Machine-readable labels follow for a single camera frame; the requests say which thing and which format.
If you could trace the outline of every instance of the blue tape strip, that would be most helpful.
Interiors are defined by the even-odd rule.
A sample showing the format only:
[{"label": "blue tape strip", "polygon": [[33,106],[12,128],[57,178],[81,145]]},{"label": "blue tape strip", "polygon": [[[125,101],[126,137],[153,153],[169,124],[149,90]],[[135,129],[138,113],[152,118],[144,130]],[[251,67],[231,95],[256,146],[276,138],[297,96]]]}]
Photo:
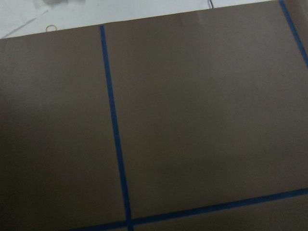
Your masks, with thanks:
[{"label": "blue tape strip", "polygon": [[241,200],[241,201],[229,202],[229,203],[224,203],[224,204],[219,204],[219,205],[211,205],[207,207],[184,210],[180,212],[156,215],[156,216],[151,216],[151,217],[146,217],[146,218],[138,218],[138,219],[133,220],[133,224],[141,225],[141,224],[158,222],[158,221],[163,221],[163,220],[182,218],[182,217],[193,216],[193,215],[198,215],[198,214],[216,212],[216,211],[220,211],[224,209],[237,208],[237,207],[254,205],[254,204],[259,204],[259,203],[264,203],[264,202],[269,202],[269,201],[281,200],[285,198],[296,197],[296,196],[301,196],[301,195],[306,195],[306,194],[308,194],[308,188],[294,190],[290,192],[277,193],[277,194],[272,194],[272,195],[267,195],[267,196],[261,196],[261,197],[256,197],[256,198],[250,198],[250,199]]},{"label": "blue tape strip", "polygon": [[302,54],[302,56],[304,58],[304,61],[305,61],[306,65],[307,65],[307,67],[308,67],[308,56],[307,56],[307,53],[305,51],[305,48],[303,46],[302,41],[300,40],[300,37],[298,35],[298,32],[297,32],[297,30],[295,28],[295,25],[294,25],[292,19],[291,19],[291,16],[290,16],[290,14],[288,12],[288,9],[287,9],[287,7],[286,7],[286,5],[285,5],[283,0],[279,0],[279,3],[281,5],[283,14],[284,14],[284,16],[285,16],[285,18],[286,18],[286,20],[287,20],[287,22],[289,24],[289,27],[290,27],[290,29],[291,29],[291,31],[293,33],[293,36],[294,36],[295,41],[296,41],[296,43],[298,45],[298,48],[299,48],[299,50],[300,50],[300,52],[301,52],[301,54]]},{"label": "blue tape strip", "polygon": [[67,231],[103,231],[103,230],[113,230],[113,229],[123,228],[126,226],[127,226],[126,221],[119,221],[115,223],[96,225],[96,226],[90,226],[90,227],[84,227],[84,228],[78,228],[78,229],[71,229]]},{"label": "blue tape strip", "polygon": [[117,161],[118,161],[119,172],[120,172],[126,222],[127,222],[128,231],[133,231],[134,229],[133,229],[132,220],[131,220],[128,186],[127,186],[127,181],[126,181],[126,176],[125,176],[125,168],[124,168],[119,128],[117,124],[116,108],[115,108],[116,105],[115,105],[115,98],[114,98],[114,92],[113,92],[112,81],[111,81],[111,71],[110,71],[110,65],[109,65],[109,59],[108,59],[107,41],[106,41],[104,25],[100,26],[100,31],[101,31],[101,41],[102,41],[108,97],[109,97],[109,104],[110,104],[110,111],[111,111],[112,126],[114,130],[114,139],[116,143],[115,148],[116,148],[116,155],[117,155]]}]

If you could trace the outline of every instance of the white surface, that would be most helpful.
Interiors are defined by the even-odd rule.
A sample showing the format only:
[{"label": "white surface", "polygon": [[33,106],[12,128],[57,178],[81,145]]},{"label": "white surface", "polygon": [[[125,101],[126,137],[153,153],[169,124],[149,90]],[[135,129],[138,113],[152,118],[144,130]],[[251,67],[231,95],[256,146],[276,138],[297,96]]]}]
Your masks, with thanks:
[{"label": "white surface", "polygon": [[[212,0],[215,8],[267,0]],[[0,38],[209,8],[208,0],[0,0]]]}]

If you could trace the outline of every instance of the black wire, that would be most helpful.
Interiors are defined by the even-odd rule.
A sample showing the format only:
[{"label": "black wire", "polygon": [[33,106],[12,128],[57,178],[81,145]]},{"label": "black wire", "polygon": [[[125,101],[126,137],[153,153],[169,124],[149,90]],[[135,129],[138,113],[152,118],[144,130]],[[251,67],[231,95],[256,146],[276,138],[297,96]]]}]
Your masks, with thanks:
[{"label": "black wire", "polygon": [[210,3],[211,3],[211,6],[212,6],[212,9],[214,8],[214,5],[213,5],[213,2],[212,0],[210,0]]}]

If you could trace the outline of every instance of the black cable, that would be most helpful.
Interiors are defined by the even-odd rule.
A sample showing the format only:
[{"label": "black cable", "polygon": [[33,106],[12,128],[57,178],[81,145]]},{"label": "black cable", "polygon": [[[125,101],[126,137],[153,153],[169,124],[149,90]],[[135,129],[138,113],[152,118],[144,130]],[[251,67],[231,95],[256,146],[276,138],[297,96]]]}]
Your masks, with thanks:
[{"label": "black cable", "polygon": [[212,9],[213,9],[214,8],[213,2],[212,2],[212,0],[209,0],[209,1],[211,3]]}]

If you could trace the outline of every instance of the small loop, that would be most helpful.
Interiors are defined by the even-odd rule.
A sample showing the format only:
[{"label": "small loop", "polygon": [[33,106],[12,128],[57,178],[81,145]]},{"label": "small loop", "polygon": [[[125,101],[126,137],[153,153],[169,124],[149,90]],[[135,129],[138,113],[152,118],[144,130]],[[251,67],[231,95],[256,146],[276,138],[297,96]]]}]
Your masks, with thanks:
[{"label": "small loop", "polygon": [[58,30],[58,28],[55,25],[49,25],[49,26],[46,27],[46,32],[50,32],[50,31],[48,31],[49,27],[54,27],[55,28],[55,30],[52,30],[52,31],[57,31]]}]

